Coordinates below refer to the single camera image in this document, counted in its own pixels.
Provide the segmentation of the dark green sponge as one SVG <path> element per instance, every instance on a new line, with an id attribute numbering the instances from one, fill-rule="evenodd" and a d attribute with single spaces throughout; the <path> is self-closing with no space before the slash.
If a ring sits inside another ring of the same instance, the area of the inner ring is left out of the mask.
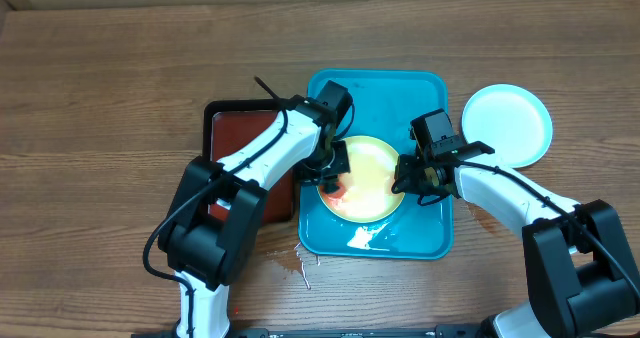
<path id="1" fill-rule="evenodd" d="M 319 186 L 319 191 L 327 196 L 339 197 L 344 194 L 345 187 L 340 179 L 335 176 L 324 180 Z"/>

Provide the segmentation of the yellow-green plate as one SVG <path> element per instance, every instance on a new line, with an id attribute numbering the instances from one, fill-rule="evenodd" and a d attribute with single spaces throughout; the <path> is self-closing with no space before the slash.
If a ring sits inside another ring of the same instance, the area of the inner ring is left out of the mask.
<path id="1" fill-rule="evenodd" d="M 324 205 L 338 217 L 354 223 L 372 223 L 389 216 L 404 199 L 391 187 L 399 157 L 386 142 L 370 136 L 344 139 L 350 172 L 338 176 L 338 189 L 318 189 Z"/>

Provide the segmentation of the light blue plate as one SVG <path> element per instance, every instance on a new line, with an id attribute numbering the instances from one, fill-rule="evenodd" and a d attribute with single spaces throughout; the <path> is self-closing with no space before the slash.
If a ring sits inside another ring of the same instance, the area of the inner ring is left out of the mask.
<path id="1" fill-rule="evenodd" d="M 461 128 L 469 143 L 489 145 L 512 168 L 539 161 L 553 139 L 546 106 L 532 92 L 511 84 L 494 84 L 474 93 L 463 109 Z"/>

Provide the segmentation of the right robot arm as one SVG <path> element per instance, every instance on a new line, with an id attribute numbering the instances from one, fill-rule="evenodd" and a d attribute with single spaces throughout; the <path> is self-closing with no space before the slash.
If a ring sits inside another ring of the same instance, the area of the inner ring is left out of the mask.
<path id="1" fill-rule="evenodd" d="M 595 337 L 639 313 L 639 270 L 617 211 L 554 194 L 466 142 L 438 109 L 410 123 L 414 153 L 399 157 L 392 190 L 438 203 L 462 199 L 520 237 L 527 302 L 485 319 L 477 337 Z"/>

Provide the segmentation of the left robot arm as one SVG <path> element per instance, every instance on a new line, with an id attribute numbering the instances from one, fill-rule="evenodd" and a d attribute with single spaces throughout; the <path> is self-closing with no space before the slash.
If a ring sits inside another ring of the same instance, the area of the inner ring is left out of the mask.
<path id="1" fill-rule="evenodd" d="M 146 271 L 180 286 L 181 316 L 169 337 L 230 333 L 229 287 L 255 247 L 269 190 L 288 171 L 333 193 L 350 170 L 336 131 L 355 113 L 347 88 L 329 81 L 314 98 L 273 100 L 279 112 L 253 141 L 216 162 L 198 156 L 187 165 L 166 218 L 145 243 Z"/>

